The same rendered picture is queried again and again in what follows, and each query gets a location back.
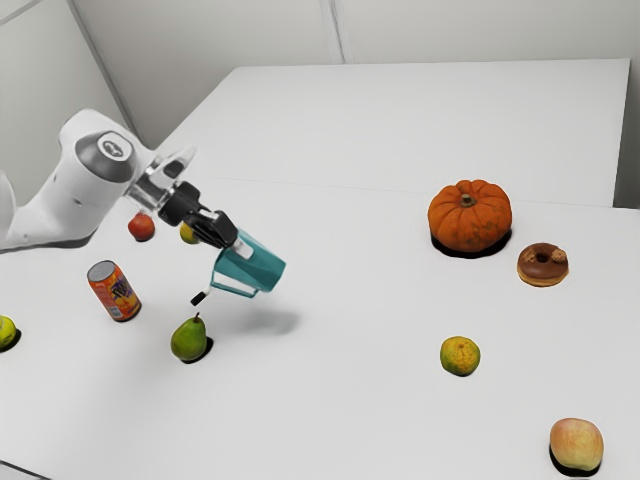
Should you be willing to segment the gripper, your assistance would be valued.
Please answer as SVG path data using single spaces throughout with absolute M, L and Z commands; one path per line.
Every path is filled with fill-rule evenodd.
M 250 259 L 253 247 L 238 238 L 238 229 L 221 210 L 211 211 L 200 203 L 200 191 L 188 182 L 181 182 L 170 191 L 168 200 L 160 208 L 159 217 L 168 225 L 185 223 L 195 236 L 206 244 L 232 251 L 243 259 Z M 198 305 L 207 297 L 204 291 L 196 294 L 190 303 Z

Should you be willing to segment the teal faceted mug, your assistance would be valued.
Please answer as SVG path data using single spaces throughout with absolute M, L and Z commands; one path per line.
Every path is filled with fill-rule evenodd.
M 243 259 L 232 251 L 232 246 L 223 249 L 215 260 L 210 286 L 246 298 L 259 292 L 271 292 L 281 279 L 286 262 L 243 230 L 242 238 L 254 249 L 250 259 Z

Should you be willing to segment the green pear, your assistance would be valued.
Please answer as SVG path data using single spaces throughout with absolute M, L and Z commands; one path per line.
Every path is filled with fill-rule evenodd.
M 170 348 L 174 356 L 183 362 L 197 360 L 205 353 L 206 326 L 199 314 L 187 319 L 174 331 Z

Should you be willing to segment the small red apple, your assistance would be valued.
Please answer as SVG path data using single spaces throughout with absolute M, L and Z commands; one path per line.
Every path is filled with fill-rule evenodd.
M 127 225 L 128 231 L 137 242 L 146 242 L 155 235 L 153 219 L 143 213 L 136 213 Z

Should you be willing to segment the orange soda can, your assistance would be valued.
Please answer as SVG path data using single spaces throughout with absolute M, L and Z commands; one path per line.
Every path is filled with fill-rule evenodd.
M 142 303 L 115 262 L 111 260 L 97 262 L 89 268 L 87 280 L 114 321 L 129 321 L 140 312 Z

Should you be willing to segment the yellow-green round fruit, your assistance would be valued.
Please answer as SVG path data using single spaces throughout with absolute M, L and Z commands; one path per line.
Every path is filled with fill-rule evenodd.
M 10 348 L 16 341 L 17 327 L 13 320 L 0 315 L 0 352 Z

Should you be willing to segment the green-yellow mandarin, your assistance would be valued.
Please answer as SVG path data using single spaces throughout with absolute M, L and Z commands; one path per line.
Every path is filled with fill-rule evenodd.
M 471 375 L 478 368 L 481 351 L 473 340 L 463 336 L 453 336 L 443 341 L 439 356 L 444 370 L 464 377 Z

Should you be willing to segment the orange pumpkin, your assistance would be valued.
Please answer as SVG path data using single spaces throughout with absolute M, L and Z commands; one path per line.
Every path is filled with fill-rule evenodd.
M 477 253 L 492 247 L 511 229 L 511 202 L 496 184 L 460 180 L 431 200 L 427 220 L 432 236 L 446 248 Z

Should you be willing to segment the chocolate glazed donut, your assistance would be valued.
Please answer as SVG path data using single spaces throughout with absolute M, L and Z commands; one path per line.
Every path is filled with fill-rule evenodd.
M 531 244 L 519 254 L 517 273 L 525 283 L 532 286 L 556 285 L 569 274 L 567 253 L 557 245 Z

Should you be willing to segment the pale red-yellow apple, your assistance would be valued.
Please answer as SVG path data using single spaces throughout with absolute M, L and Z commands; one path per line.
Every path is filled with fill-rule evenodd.
M 596 469 L 604 454 L 604 440 L 598 427 L 579 418 L 558 420 L 550 430 L 549 446 L 560 465 L 582 471 Z

